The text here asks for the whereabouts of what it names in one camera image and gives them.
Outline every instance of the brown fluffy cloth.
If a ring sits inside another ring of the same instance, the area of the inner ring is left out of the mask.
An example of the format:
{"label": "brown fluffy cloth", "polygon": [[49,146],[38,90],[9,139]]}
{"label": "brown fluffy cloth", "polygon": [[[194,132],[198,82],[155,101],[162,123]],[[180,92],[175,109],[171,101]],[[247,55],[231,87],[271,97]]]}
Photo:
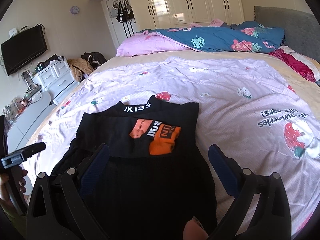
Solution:
{"label": "brown fluffy cloth", "polygon": [[70,66],[73,78],[78,82],[80,82],[82,79],[82,72],[90,75],[94,71],[90,63],[82,58],[68,59],[68,64]]}

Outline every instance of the white wardrobe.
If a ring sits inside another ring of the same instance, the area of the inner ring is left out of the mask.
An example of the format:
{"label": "white wardrobe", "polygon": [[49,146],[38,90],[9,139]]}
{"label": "white wardrobe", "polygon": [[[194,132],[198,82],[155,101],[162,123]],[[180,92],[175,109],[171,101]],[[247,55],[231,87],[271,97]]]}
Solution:
{"label": "white wardrobe", "polygon": [[244,21],[241,0],[130,0],[140,29],[209,24],[219,18],[228,24]]}

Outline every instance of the black shirt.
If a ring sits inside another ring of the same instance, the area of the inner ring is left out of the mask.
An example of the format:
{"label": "black shirt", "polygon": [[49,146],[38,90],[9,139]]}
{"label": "black shirt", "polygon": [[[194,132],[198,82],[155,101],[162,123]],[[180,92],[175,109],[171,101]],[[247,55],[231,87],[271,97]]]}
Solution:
{"label": "black shirt", "polygon": [[[196,147],[198,111],[198,103],[172,104],[152,96],[143,105],[119,102],[84,114],[76,138],[51,175],[77,167],[105,143],[110,159],[84,201],[111,239],[182,239],[193,216],[210,234],[217,225],[216,198],[212,174]],[[153,120],[150,128],[155,122],[181,127],[171,153],[152,156],[152,136],[129,135],[141,118]]]}

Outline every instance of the metal bolt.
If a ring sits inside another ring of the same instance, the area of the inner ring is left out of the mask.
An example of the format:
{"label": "metal bolt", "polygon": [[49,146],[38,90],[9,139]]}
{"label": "metal bolt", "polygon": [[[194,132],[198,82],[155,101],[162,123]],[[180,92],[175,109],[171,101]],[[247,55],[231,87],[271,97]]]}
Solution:
{"label": "metal bolt", "polygon": [[280,178],[279,173],[276,173],[276,172],[274,172],[274,173],[272,174],[272,176],[273,176],[275,179],[279,179],[279,178]]}
{"label": "metal bolt", "polygon": [[45,173],[44,173],[44,172],[40,172],[40,173],[38,174],[38,178],[39,178],[39,179],[42,179],[44,176],[45,176]]}
{"label": "metal bolt", "polygon": [[251,171],[247,168],[243,169],[242,172],[245,174],[245,175],[250,175],[251,174]]}
{"label": "metal bolt", "polygon": [[67,173],[69,174],[69,175],[72,175],[72,174],[74,174],[76,172],[76,169],[75,168],[70,168],[68,171],[67,171]]}

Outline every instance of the blue floral comforter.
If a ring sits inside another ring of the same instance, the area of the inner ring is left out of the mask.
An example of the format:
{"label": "blue floral comforter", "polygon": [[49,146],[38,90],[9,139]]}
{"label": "blue floral comforter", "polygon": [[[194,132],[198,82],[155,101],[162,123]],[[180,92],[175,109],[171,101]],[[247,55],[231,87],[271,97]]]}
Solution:
{"label": "blue floral comforter", "polygon": [[192,49],[204,52],[269,53],[278,49],[284,38],[283,28],[267,28],[253,21],[232,25],[232,27],[194,27],[148,31],[157,32]]}

